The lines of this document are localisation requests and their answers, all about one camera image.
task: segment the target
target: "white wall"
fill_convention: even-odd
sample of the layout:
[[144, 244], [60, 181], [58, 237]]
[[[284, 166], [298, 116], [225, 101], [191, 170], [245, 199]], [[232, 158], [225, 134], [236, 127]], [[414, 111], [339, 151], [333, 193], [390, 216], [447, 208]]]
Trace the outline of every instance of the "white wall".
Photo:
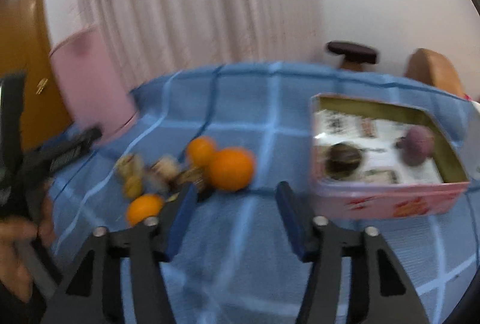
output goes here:
[[429, 48], [453, 62], [468, 94], [480, 95], [480, 16], [470, 0], [323, 0], [322, 10], [327, 41], [380, 50], [373, 71], [402, 75], [409, 55]]

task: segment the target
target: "brown door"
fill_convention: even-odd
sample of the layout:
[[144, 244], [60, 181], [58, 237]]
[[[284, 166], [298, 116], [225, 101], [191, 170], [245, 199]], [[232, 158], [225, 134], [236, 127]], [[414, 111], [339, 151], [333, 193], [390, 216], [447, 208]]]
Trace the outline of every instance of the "brown door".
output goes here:
[[43, 0], [0, 0], [0, 76], [27, 73], [22, 145], [36, 147], [71, 123], [49, 61]]

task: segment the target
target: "human hand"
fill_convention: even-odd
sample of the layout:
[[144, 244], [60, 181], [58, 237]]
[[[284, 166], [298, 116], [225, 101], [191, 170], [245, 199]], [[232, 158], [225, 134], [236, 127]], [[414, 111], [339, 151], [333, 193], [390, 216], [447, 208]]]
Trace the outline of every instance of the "human hand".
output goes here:
[[43, 245], [49, 247], [55, 240], [52, 210], [53, 203], [45, 196], [40, 226], [37, 227], [31, 221], [16, 216], [0, 221], [0, 282], [23, 302], [28, 302], [32, 296], [33, 281], [15, 251], [14, 242], [33, 240], [39, 236]]

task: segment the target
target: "plaid tablecloth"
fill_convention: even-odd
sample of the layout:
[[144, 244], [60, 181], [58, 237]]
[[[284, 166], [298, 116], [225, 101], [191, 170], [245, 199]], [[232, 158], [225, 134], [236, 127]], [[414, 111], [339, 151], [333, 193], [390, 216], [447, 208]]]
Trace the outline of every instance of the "plaid tablecloth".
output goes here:
[[[215, 194], [199, 204], [182, 248], [162, 264], [178, 323], [294, 323], [308, 278], [308, 264], [292, 253], [273, 197], [288, 181], [308, 191], [309, 98], [319, 92], [409, 104], [429, 111], [455, 146], [462, 142], [468, 102], [416, 81], [315, 64], [235, 64], [163, 76], [133, 91], [139, 122], [56, 177], [54, 252], [65, 267], [91, 230], [126, 227], [128, 202], [114, 175], [115, 157], [138, 152], [147, 163], [178, 156], [201, 129], [221, 147], [252, 150], [258, 168], [251, 191]], [[402, 220], [340, 221], [354, 229], [375, 225], [394, 249], [421, 296], [430, 321], [452, 311], [473, 278], [478, 259], [479, 189], [472, 183], [447, 214]], [[129, 263], [122, 292], [127, 323], [134, 323]], [[339, 323], [349, 294], [348, 262]]]

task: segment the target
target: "metal bolt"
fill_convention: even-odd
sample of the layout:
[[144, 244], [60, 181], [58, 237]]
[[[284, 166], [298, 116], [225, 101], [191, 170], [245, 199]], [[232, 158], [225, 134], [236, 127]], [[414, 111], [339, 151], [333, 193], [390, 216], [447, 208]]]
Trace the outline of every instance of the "metal bolt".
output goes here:
[[143, 223], [147, 227], [154, 227], [155, 225], [158, 225], [158, 217], [155, 217], [155, 216], [147, 217], [145, 220], [143, 220]]
[[323, 215], [318, 215], [313, 218], [313, 223], [318, 227], [324, 227], [328, 224], [328, 218]]
[[97, 226], [94, 230], [93, 230], [93, 235], [96, 237], [96, 238], [100, 238], [102, 236], [105, 236], [107, 234], [109, 230], [106, 228], [106, 226]]
[[377, 228], [375, 228], [374, 226], [368, 226], [365, 228], [365, 233], [371, 237], [376, 237], [380, 234], [380, 232], [378, 231]]

